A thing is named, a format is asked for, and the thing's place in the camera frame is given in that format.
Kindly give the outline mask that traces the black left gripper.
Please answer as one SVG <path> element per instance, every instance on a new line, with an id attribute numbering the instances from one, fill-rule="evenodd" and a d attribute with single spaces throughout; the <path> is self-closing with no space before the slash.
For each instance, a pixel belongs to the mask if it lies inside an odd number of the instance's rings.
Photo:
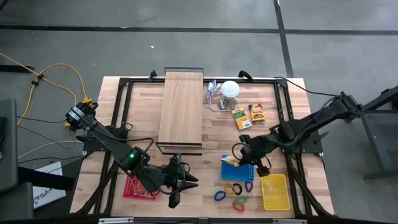
<path id="1" fill-rule="evenodd" d="M 177 195 L 182 190 L 198 187 L 198 184 L 192 183 L 198 182 L 198 179 L 183 168 L 181 153 L 174 154 L 167 165 L 161 165 L 157 169 L 164 176 L 157 187 L 163 194 Z"/>

